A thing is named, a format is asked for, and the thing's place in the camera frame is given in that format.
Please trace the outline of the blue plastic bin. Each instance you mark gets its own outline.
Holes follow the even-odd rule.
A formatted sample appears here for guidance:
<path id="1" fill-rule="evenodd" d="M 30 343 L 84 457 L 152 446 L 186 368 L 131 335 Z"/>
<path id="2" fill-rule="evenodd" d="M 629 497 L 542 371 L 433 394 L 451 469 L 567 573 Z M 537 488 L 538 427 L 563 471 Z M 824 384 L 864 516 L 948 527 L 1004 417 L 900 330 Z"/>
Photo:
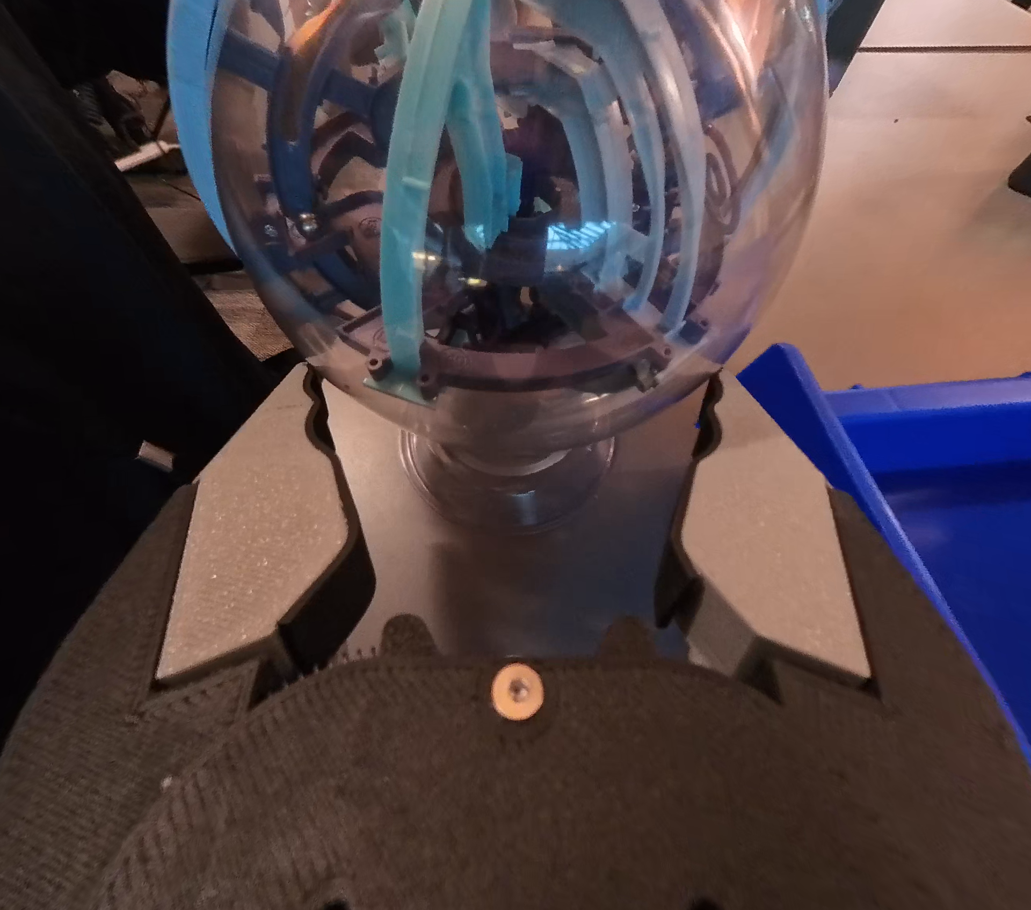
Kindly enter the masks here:
<path id="1" fill-rule="evenodd" d="M 737 375 L 880 531 L 982 670 L 1029 757 L 1030 374 L 818 384 L 777 344 Z"/>

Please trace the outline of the clear ball stand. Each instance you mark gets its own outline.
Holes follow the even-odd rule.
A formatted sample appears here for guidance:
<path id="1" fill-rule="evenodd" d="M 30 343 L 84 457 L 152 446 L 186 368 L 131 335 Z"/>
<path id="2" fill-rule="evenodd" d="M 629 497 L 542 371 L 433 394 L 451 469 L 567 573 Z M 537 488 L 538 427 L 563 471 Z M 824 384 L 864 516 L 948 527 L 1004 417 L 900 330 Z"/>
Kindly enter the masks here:
<path id="1" fill-rule="evenodd" d="M 583 509 L 616 459 L 616 439 L 546 456 L 475 456 L 402 431 L 412 487 L 440 516 L 469 530 L 534 533 Z"/>

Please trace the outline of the clear plastic maze ball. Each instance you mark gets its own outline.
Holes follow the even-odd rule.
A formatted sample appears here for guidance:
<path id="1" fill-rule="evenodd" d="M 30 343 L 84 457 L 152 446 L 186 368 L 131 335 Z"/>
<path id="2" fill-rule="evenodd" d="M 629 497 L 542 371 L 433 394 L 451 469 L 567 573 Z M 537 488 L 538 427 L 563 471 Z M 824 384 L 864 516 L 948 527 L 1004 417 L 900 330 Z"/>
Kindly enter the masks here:
<path id="1" fill-rule="evenodd" d="M 703 385 L 797 251 L 829 0 L 170 0 L 187 169 L 318 374 L 532 462 Z"/>

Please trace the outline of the person's dark clothing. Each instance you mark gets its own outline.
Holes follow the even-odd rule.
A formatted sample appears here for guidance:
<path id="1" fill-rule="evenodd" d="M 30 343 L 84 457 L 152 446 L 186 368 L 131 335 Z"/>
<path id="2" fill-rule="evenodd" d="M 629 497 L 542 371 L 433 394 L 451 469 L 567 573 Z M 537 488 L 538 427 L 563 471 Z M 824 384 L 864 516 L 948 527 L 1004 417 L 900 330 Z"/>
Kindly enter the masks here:
<path id="1" fill-rule="evenodd" d="M 73 90 L 163 83 L 169 0 L 1 0 L 1 734 L 175 491 L 279 380 Z"/>

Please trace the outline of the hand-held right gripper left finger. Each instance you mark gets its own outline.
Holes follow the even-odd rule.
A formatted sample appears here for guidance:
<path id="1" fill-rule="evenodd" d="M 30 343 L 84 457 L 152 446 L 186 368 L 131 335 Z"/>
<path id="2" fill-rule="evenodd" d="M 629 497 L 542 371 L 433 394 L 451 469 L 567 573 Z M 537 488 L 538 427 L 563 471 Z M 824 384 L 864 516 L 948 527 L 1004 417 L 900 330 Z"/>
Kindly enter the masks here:
<path id="1" fill-rule="evenodd" d="M 156 681 L 250 659 L 282 680 L 327 666 L 376 580 L 315 372 L 295 367 L 195 488 Z"/>

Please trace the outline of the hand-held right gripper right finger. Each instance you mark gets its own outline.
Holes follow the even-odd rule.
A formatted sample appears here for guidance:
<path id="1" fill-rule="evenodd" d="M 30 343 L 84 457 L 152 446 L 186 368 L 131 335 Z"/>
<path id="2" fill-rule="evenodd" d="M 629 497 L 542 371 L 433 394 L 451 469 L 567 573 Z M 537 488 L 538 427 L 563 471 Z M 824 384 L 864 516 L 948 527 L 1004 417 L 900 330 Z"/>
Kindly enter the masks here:
<path id="1" fill-rule="evenodd" d="M 781 660 L 842 685 L 870 662 L 824 475 L 734 376 L 705 390 L 655 589 L 689 660 L 739 680 Z"/>

